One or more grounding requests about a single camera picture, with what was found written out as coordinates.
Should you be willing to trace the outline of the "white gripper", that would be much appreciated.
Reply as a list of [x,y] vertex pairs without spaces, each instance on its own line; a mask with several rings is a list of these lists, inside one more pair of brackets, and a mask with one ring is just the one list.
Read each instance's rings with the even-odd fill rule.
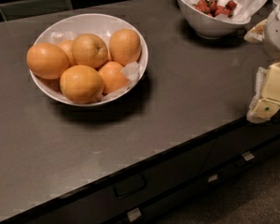
[[[244,36],[250,43],[261,43],[270,57],[280,60],[280,2],[267,20],[260,21]],[[267,69],[260,67],[256,75],[255,96],[246,114],[248,121],[263,123],[280,110],[280,62]]]

